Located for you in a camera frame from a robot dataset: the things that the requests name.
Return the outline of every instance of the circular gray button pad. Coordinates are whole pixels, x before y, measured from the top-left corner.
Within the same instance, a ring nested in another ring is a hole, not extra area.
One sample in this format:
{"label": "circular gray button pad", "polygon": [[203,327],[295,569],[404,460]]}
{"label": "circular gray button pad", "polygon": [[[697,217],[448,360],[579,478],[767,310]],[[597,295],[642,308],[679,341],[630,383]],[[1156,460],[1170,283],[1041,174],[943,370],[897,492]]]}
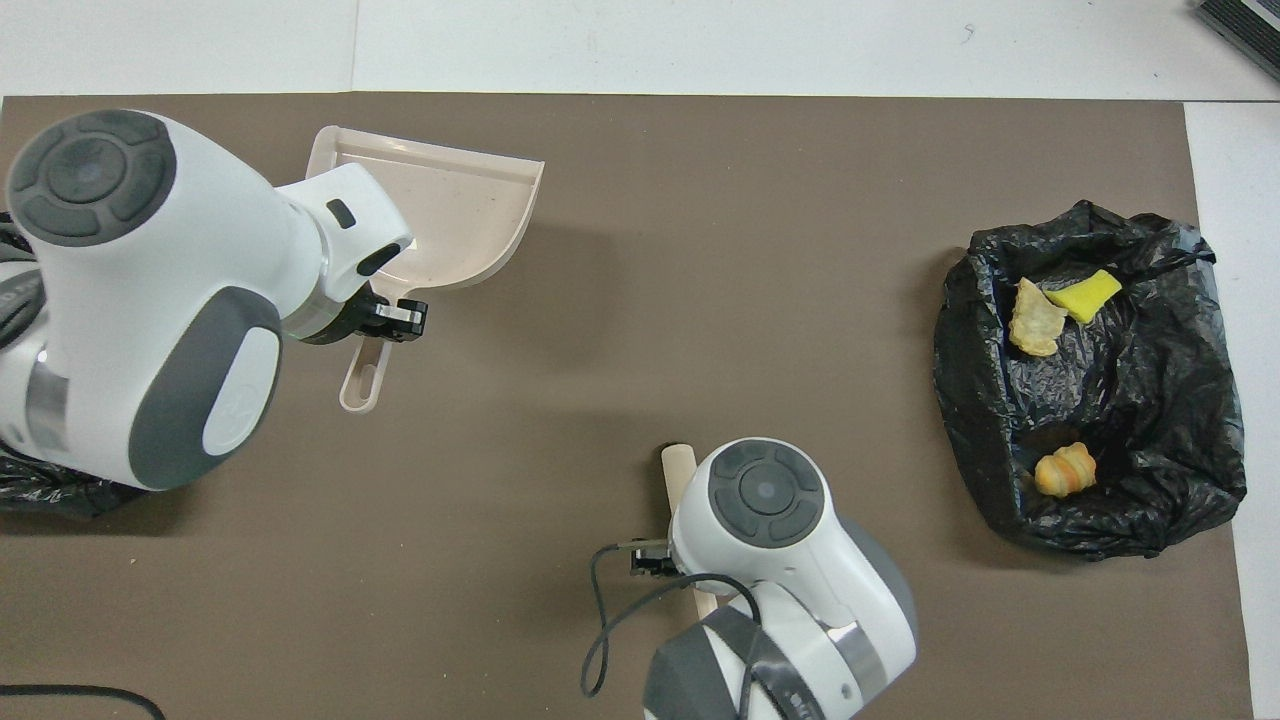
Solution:
{"label": "circular gray button pad", "polygon": [[716,518],[755,547],[786,547],[818,524],[826,495],[818,469],[790,447],[739,441],[716,456],[707,488]]}
{"label": "circular gray button pad", "polygon": [[100,245],[147,222],[169,196],[175,172],[161,120],[99,110],[27,143],[9,174],[9,206],[23,229],[45,242]]}

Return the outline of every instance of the brown mat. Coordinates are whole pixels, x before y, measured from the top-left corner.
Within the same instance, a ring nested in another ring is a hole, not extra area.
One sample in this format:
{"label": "brown mat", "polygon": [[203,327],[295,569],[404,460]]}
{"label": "brown mat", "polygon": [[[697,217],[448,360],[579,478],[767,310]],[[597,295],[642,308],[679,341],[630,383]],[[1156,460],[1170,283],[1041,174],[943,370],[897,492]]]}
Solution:
{"label": "brown mat", "polygon": [[[337,404],[351,341],[292,346],[262,429],[214,474],[91,524],[0,518],[5,682],[123,685],[173,720],[639,717],[691,600],[625,625],[585,701],[586,560],[666,533],[662,443],[768,434],[813,455],[916,593],[920,657],[860,717],[1251,715],[1230,530],[1094,565],[1007,544],[965,495],[929,379],[972,231],[1082,197],[1196,220],[1179,105],[19,97],[0,167],[105,106],[180,119],[276,184],[325,124],[547,174],[511,264],[430,297],[372,415]],[[614,609],[654,587],[623,565]]]}

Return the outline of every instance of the white robotic arm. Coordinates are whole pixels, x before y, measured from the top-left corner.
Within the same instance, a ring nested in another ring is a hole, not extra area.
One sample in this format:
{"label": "white robotic arm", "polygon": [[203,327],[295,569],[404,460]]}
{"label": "white robotic arm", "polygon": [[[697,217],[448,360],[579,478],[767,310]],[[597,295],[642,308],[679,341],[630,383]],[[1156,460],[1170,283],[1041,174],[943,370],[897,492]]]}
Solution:
{"label": "white robotic arm", "polygon": [[256,429],[283,338],[421,334],[425,306],[367,286],[412,238],[360,165],[276,190],[172,119],[101,110],[32,140],[5,191],[35,252],[0,258],[0,442],[18,454],[177,487]]}
{"label": "white robotic arm", "polygon": [[745,438],[712,452],[676,509],[671,552],[685,575],[750,587],[763,626],[739,596],[662,646],[645,685],[649,719],[737,717],[748,665],[750,717],[850,717],[915,660],[901,573],[836,515],[822,471],[790,443]]}

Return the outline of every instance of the dustpan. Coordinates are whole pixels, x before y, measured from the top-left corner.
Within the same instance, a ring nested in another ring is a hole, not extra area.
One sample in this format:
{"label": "dustpan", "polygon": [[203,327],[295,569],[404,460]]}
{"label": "dustpan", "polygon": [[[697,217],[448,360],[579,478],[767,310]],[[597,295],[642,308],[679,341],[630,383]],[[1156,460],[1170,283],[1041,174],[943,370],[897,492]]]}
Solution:
{"label": "dustpan", "polygon": [[[307,177],[360,163],[399,209],[413,242],[370,283],[392,305],[419,290],[452,290],[497,273],[515,254],[543,178],[543,163],[337,126],[311,146]],[[364,338],[338,402],[351,413],[378,405],[392,342]]]}

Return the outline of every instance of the white tile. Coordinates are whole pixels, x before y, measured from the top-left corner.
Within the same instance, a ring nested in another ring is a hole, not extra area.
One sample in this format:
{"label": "white tile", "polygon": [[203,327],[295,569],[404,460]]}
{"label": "white tile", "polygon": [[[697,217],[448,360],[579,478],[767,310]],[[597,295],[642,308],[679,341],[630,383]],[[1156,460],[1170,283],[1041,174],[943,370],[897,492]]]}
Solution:
{"label": "white tile", "polygon": [[362,0],[353,86],[1280,100],[1187,0]]}
{"label": "white tile", "polygon": [[0,0],[0,95],[351,88],[357,0]]}
{"label": "white tile", "polygon": [[1233,532],[1253,712],[1280,717],[1280,104],[1188,105],[1187,137],[1244,411],[1249,495]]}

